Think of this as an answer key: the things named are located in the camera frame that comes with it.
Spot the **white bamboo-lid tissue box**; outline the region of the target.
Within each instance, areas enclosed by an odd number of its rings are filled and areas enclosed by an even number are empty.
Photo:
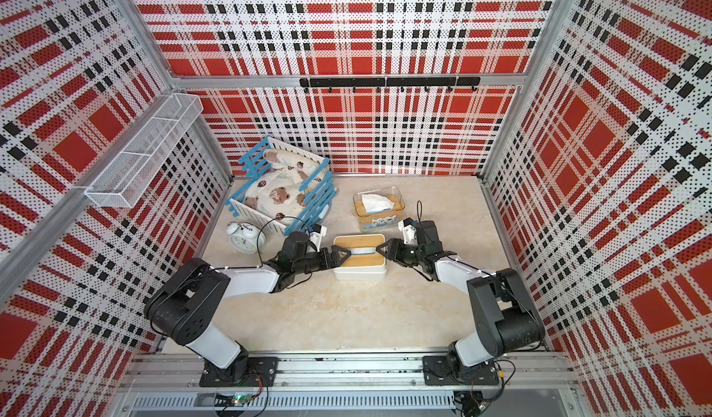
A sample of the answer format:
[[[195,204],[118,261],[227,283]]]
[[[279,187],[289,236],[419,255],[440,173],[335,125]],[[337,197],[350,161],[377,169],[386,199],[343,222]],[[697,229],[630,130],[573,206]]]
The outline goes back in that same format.
[[[385,241],[385,236],[380,233],[336,237],[334,245],[350,251],[350,257],[341,268],[356,272],[383,272],[387,268],[387,261],[376,249]]]

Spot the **clear plastic tissue box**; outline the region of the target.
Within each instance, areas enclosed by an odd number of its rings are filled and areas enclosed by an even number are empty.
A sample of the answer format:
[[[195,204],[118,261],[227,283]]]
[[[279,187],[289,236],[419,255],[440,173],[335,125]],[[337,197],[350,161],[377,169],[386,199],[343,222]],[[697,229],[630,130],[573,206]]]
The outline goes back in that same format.
[[[396,226],[405,219],[405,203],[401,191],[391,186],[354,194],[354,216],[363,232]]]

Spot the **blue tissue pack front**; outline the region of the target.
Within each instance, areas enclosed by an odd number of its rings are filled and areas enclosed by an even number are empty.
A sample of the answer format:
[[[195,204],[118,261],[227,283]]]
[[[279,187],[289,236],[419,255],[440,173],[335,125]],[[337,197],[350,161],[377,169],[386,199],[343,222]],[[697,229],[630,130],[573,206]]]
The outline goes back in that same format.
[[[361,197],[363,208],[366,214],[375,214],[383,211],[393,210],[395,203],[387,196],[381,194],[363,194]]]

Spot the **blue tissue pack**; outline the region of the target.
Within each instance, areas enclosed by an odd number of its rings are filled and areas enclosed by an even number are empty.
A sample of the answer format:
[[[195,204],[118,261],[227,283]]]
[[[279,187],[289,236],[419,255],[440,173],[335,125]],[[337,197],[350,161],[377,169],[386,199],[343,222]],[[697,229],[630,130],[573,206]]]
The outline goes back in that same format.
[[[383,211],[393,210],[395,203],[387,196],[381,194],[363,194],[361,197],[363,208],[366,214],[375,214]]]
[[[376,254],[376,248],[374,247],[352,247],[349,248],[349,251],[352,255],[373,255]]]

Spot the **white plastic box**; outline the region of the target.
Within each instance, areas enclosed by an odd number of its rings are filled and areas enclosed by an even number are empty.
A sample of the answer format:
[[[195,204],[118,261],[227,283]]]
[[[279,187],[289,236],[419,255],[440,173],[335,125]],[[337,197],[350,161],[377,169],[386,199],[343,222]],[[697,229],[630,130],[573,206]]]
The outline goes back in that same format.
[[[339,267],[333,274],[339,281],[378,282],[387,277],[388,267]]]

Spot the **bamboo lid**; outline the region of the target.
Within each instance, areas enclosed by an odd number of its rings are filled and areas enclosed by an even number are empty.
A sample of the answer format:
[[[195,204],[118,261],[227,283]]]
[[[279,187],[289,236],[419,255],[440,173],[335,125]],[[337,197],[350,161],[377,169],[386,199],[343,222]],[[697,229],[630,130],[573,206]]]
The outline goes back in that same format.
[[[367,213],[365,204],[362,200],[355,202],[355,215],[359,222],[365,226],[366,224],[390,224],[403,220],[405,218],[404,203],[396,200],[394,207],[377,213]]]

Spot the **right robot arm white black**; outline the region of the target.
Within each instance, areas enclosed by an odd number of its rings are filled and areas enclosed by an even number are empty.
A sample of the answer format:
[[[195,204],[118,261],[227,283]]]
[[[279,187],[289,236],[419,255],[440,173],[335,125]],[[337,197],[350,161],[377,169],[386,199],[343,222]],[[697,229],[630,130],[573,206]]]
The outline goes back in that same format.
[[[463,261],[444,248],[432,220],[407,219],[399,229],[402,237],[381,244],[376,249],[379,255],[469,297],[475,331],[451,344],[452,370],[474,368],[543,343],[543,321],[516,270],[488,272]]]

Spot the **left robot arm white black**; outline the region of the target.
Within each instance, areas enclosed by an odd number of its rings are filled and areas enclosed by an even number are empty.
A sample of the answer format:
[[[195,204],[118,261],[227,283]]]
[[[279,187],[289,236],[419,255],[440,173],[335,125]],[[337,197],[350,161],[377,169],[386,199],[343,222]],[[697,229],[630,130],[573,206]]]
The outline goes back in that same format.
[[[144,315],[155,332],[227,371],[246,350],[213,323],[218,307],[233,296],[280,293],[297,275],[334,270],[352,255],[335,244],[320,248],[313,242],[315,236],[291,233],[282,249],[258,267],[215,268],[194,257],[153,294]]]

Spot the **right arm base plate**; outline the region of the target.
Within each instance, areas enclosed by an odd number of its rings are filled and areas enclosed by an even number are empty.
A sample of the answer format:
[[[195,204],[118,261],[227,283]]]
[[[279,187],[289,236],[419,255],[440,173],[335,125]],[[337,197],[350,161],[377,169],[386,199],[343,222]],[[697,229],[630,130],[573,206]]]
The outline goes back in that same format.
[[[426,356],[422,359],[426,385],[468,385],[488,387],[500,384],[499,374],[493,361],[485,361],[471,367],[461,365],[448,356]]]

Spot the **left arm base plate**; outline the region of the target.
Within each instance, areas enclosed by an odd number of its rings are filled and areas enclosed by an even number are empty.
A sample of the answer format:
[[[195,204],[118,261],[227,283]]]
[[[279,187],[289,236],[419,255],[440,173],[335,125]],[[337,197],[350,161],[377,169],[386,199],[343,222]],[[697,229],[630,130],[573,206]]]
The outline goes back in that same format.
[[[272,387],[278,357],[238,356],[227,368],[204,361],[200,387]]]

